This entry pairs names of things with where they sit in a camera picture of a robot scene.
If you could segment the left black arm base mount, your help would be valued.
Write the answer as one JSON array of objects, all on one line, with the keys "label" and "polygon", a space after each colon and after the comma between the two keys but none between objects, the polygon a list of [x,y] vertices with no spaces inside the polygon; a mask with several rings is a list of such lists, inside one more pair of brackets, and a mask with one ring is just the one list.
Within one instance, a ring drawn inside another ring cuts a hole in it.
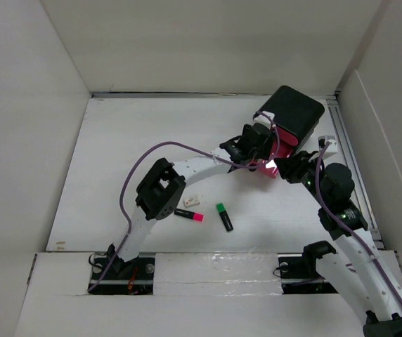
[{"label": "left black arm base mount", "polygon": [[88,284],[88,293],[91,295],[153,295],[155,254],[145,253],[126,268],[125,273],[117,274],[111,267],[99,284],[91,290],[101,278],[108,259],[105,254],[92,253],[89,256],[91,276]]}]

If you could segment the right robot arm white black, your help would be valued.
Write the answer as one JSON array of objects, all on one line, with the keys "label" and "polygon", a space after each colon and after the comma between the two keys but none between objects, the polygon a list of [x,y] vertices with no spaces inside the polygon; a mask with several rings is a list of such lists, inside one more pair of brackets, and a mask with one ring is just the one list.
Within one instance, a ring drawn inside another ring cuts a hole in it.
[{"label": "right robot arm white black", "polygon": [[351,171],[340,163],[324,165],[323,155],[302,151],[275,160],[283,180],[301,183],[320,204],[320,223],[332,239],[305,246],[301,268],[333,286],[359,319],[364,336],[402,336],[402,286],[351,200]]}]

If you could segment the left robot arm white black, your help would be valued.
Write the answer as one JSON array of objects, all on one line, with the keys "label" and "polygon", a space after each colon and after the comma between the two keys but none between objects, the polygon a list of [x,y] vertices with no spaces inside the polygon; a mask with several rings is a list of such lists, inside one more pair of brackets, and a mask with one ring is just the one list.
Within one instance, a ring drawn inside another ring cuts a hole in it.
[{"label": "left robot arm white black", "polygon": [[[119,207],[128,228],[121,242],[108,248],[109,271],[120,279],[131,274],[145,238],[157,221],[169,217],[176,210],[186,187],[237,169],[255,171],[261,166],[259,160],[271,160],[273,144],[278,142],[279,135],[273,122],[269,125],[255,122],[245,125],[241,135],[221,143],[211,152],[175,141],[151,147],[133,165],[121,189]],[[198,156],[180,162],[158,159],[137,185],[135,208],[130,216],[124,206],[124,196],[134,171],[151,152],[167,145],[182,147]]]}]

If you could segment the black drawer cabinet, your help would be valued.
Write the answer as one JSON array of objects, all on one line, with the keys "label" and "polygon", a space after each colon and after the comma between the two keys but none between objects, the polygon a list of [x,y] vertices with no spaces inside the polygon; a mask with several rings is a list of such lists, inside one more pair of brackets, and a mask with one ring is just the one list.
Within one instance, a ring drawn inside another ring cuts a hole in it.
[{"label": "black drawer cabinet", "polygon": [[299,144],[293,147],[293,151],[296,152],[310,138],[325,108],[317,100],[282,85],[258,111],[274,113],[277,128],[283,128],[297,137]]}]

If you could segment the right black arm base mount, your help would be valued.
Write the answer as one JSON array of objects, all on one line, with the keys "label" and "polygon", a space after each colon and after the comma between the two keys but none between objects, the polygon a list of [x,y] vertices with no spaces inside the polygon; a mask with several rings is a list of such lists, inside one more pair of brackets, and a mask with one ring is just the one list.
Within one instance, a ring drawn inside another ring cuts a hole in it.
[{"label": "right black arm base mount", "polygon": [[302,253],[279,254],[273,275],[281,281],[283,295],[337,293],[316,271],[317,260],[336,252],[329,242],[319,241],[305,246]]}]

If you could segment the white pink correction tape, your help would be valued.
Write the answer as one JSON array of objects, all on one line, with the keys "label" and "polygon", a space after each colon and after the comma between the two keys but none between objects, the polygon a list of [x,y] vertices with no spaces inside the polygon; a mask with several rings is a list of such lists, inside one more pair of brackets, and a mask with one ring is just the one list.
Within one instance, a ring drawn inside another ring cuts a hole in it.
[{"label": "white pink correction tape", "polygon": [[183,199],[183,206],[185,208],[191,208],[199,206],[201,204],[201,196],[196,194]]}]

